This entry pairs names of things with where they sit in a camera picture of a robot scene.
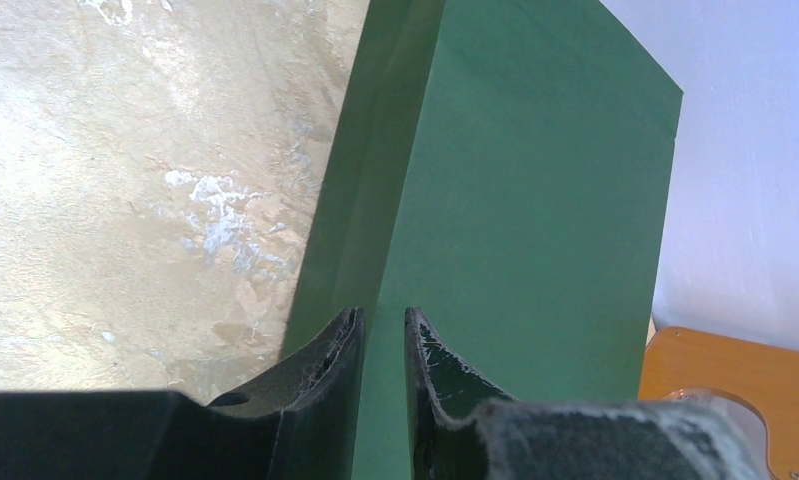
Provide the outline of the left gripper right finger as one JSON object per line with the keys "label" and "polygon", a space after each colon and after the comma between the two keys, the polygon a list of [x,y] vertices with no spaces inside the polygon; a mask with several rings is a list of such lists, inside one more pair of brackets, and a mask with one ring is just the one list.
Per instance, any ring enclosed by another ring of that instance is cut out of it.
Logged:
{"label": "left gripper right finger", "polygon": [[741,432],[695,401],[531,403],[405,312],[416,479],[762,479]]}

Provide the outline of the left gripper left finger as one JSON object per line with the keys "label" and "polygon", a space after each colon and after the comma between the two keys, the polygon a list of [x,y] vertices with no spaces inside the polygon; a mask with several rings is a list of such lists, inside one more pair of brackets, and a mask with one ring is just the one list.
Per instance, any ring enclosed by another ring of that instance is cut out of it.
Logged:
{"label": "left gripper left finger", "polygon": [[0,392],[0,479],[347,479],[365,314],[346,309],[208,405],[176,391]]}

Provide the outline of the green paper bag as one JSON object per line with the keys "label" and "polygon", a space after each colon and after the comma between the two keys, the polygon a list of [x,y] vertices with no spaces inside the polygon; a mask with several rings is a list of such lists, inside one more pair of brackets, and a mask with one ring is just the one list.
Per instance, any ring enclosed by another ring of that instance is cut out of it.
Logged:
{"label": "green paper bag", "polygon": [[364,310],[353,478],[411,475],[409,307],[520,399],[636,396],[681,101],[598,1],[369,4],[283,346]]}

